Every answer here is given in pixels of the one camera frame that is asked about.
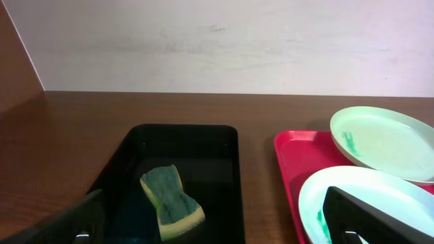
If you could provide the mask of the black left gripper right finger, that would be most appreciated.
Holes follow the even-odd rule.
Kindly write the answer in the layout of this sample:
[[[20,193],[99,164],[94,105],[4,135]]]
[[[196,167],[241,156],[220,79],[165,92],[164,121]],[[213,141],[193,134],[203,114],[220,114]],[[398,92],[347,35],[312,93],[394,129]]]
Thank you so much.
[[[338,187],[327,189],[323,214],[333,244],[425,244],[433,237],[376,209]]]

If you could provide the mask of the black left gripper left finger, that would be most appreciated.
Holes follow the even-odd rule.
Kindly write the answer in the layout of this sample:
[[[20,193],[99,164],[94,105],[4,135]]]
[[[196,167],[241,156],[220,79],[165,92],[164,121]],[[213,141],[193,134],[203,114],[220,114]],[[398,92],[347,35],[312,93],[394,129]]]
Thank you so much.
[[[1,244],[103,242],[104,193],[97,189],[58,213],[2,240]]]

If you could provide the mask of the light blue plate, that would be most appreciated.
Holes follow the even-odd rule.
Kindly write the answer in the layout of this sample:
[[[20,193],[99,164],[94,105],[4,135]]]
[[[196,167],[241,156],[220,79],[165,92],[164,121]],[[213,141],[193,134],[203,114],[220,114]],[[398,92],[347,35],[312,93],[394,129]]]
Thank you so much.
[[[331,186],[433,236],[433,194],[381,171],[336,166],[315,172],[301,187],[298,210],[309,243],[331,242],[322,210],[326,191]]]

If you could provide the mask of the light green plate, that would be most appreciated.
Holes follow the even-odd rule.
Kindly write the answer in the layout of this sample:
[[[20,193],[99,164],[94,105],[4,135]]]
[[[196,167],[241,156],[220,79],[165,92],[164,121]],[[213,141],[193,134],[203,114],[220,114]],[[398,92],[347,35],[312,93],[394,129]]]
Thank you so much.
[[[334,113],[330,132],[352,163],[419,186],[433,184],[433,127],[405,114],[372,106]]]

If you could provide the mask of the green yellow sponge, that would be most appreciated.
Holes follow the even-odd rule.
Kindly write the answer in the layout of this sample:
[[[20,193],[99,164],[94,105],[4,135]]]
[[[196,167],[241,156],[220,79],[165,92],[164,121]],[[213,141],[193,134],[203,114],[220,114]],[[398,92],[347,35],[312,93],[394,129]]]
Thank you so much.
[[[146,172],[140,185],[156,211],[162,241],[175,239],[205,221],[202,206],[184,192],[175,165]]]

